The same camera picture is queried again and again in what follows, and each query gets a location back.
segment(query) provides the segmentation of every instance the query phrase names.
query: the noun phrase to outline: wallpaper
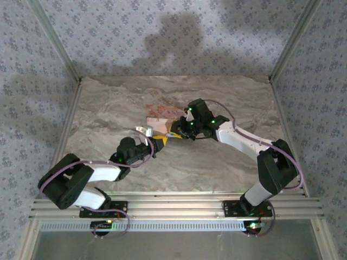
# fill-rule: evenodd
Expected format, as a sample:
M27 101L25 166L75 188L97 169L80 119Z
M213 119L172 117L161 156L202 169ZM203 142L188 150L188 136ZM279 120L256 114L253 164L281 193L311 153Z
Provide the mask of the wallpaper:
M269 75L305 2L41 0L82 76Z
M26 2L0 10L0 259L13 259L74 84Z
M347 2L323 1L275 82L312 196L347 259Z

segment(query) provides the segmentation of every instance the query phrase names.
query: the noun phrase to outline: wire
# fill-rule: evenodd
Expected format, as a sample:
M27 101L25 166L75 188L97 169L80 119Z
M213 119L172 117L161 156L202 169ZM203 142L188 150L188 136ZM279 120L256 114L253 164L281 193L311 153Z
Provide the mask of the wire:
M231 111L225 106L223 105L222 103L216 101L216 100L212 100L212 99L205 99L205 101L210 101L210 102L213 102L213 103L216 103L218 105L220 105L221 107L223 107L227 112L228 114L232 117L233 119L233 128L235 130L235 132L237 132L239 135L241 135L242 137L250 140L250 141L253 141L253 142L256 142L256 143L259 143L259 140L256 139L256 138L253 138L247 134L244 134L242 132L240 132L237 128L236 128L236 117L231 113ZM261 144L265 145L265 146L268 146L272 149L274 149L275 151L283 154L286 158L288 158L289 161L291 161L291 163L296 167L297 171L299 172L299 175L300 175L300 180L299 180L299 184L296 185L296 186L293 186L293 187L286 187L284 189L286 190L296 190L296 189L299 189L302 187L303 183L304 183L304 173L300 167L300 165L294 160L293 157L291 157L288 153L286 153L285 151L283 151L282 149L280 148L277 148L276 146L272 145L272 144L269 144L267 142L260 142Z
M255 237L263 237L263 236L266 236L267 234L269 234L271 232L271 230L273 229L273 227L275 226L275 221L276 221L276 214L275 214L275 208L273 207L272 203L268 200L267 201L271 207L271 210L272 210L272 222L270 224L270 227L268 228L268 230L266 230L264 233L262 234L257 234L255 233L252 229L247 229L248 231L250 231L251 233L253 233L253 235Z
M62 169L60 169L59 171L57 171L56 173L54 173L51 177L49 177L49 178L41 185L41 187L40 187L40 195L43 196L43 197L45 197L45 195L43 194L44 188L46 188L47 185L48 185L54 178L56 178L59 174L63 173L63 172L66 171L67 169L69 169L69 168L71 168L71 167L73 167L73 166L75 166L75 165L78 165L78 164L112 165L112 166L116 166L116 167L121 166L121 167L128 167L128 168L137 168L137 167L139 167L139 166L144 165L145 163L147 163L147 162L152 158L152 156L153 156L153 154L154 154L154 146L153 146L153 143L152 143L152 141L148 138L148 136L146 136L144 133L142 133L142 132L140 132L140 131L137 131L137 130L135 130L135 129L131 129L131 130L133 130L133 131L135 131L135 132L137 132L137 133L143 135L143 136L147 139L147 141L148 141L148 143L149 143L149 145L150 145L150 147L151 147L151 154L150 154L150 156L149 156L146 160L144 160L144 161L141 162L140 164L135 164L135 165L119 164L119 163L117 163L117 162L112 162L112 161L87 161L87 160L76 161L76 162L73 162L73 163L71 163L71 164L69 164L69 165L63 167Z
M99 225L96 225L94 227L94 230L93 230L93 235L95 236L95 238L101 238L101 239L110 239L110 238L117 238L117 237L121 237L123 235L125 235L125 233L128 232L129 228L130 228L130 216L123 210L117 210L117 209L108 209L108 210L94 210L94 209L91 209L90 207L84 207L85 209L89 210L89 211L93 211L93 212L117 212L117 213L122 213L123 215L125 215L125 217L127 218L128 220L128 223L126 225L126 228L125 230L121 233L121 234L116 234L116 235L113 235L113 236L98 236L97 235L97 229L104 225L104 223L101 223Z

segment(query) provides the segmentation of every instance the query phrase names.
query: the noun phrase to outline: aluminum rail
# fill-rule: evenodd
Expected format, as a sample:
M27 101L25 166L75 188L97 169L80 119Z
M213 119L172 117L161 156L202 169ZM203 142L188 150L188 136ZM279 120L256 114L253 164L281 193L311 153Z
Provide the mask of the aluminum rail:
M241 193L143 193L124 192L111 195L112 200L128 201L128 214L133 220L250 220L252 217L225 218L224 200L239 200ZM284 193L271 199L277 219L323 218L322 204L317 198ZM59 210L51 201L34 201L29 218L35 220L81 220L79 208Z

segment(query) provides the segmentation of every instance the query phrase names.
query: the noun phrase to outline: marble table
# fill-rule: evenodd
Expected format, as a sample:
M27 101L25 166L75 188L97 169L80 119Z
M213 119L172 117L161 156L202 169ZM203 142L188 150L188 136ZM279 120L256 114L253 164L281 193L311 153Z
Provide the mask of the marble table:
M65 153L83 159L107 160L123 137L136 137L128 129L146 124L146 104L185 107L197 98L224 103L237 124L256 135L283 138L270 85L243 76L96 77L82 79L81 87ZM171 138L156 159L124 180L91 185L105 191L243 192L257 179L256 162L228 145Z

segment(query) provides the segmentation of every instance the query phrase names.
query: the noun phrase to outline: mounting plate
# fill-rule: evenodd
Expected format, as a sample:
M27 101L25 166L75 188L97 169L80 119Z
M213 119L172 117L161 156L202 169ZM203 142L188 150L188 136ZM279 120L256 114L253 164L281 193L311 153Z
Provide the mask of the mounting plate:
M111 201L110 209L128 211L127 201ZM93 212L85 208L80 209L80 218L125 218L125 215L118 212Z
M250 215L245 214L241 208L239 200L225 200L222 203L224 216L226 218L231 217L272 217L272 210L270 204L267 201L262 202L256 207Z

